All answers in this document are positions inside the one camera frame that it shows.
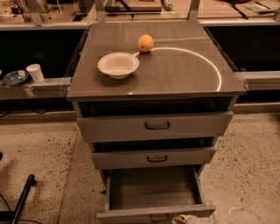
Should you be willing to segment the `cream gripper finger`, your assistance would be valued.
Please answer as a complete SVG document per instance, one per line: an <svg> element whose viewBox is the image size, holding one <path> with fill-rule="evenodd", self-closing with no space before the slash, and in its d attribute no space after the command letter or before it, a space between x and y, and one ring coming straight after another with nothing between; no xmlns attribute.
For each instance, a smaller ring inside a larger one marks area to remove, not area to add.
<svg viewBox="0 0 280 224"><path fill-rule="evenodd" d="M190 216L181 214L181 215L175 215L172 217L171 220L172 224L190 224Z"/></svg>

